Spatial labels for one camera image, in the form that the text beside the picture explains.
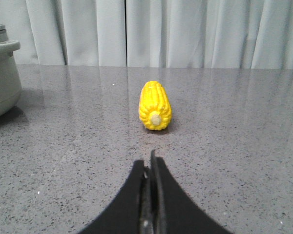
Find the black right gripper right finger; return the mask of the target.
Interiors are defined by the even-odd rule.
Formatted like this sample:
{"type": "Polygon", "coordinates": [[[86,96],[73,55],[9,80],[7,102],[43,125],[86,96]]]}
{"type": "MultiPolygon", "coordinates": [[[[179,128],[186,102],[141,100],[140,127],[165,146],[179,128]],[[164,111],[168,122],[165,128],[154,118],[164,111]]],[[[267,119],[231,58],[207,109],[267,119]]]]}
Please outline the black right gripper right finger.
{"type": "Polygon", "coordinates": [[[157,234],[229,234],[180,187],[165,161],[151,151],[151,201],[157,234]]]}

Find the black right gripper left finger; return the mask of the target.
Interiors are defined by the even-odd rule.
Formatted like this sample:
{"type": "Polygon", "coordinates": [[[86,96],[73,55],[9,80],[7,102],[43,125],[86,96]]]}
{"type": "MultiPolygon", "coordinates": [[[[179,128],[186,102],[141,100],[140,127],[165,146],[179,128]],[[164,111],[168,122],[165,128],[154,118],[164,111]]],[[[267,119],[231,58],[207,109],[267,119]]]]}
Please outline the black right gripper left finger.
{"type": "Polygon", "coordinates": [[[131,172],[112,202],[81,234],[137,234],[144,162],[134,162],[131,172]]]}

